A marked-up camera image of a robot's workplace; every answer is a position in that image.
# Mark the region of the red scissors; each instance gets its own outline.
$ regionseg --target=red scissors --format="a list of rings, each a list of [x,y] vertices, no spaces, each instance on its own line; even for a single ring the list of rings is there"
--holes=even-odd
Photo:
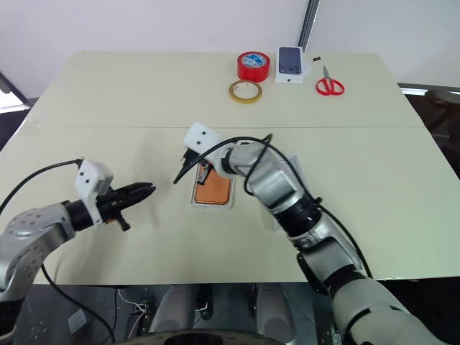
[[[316,83],[316,91],[323,96],[340,96],[345,92],[345,87],[343,84],[335,79],[332,79],[329,75],[328,69],[326,66],[323,67],[324,78],[318,80]]]

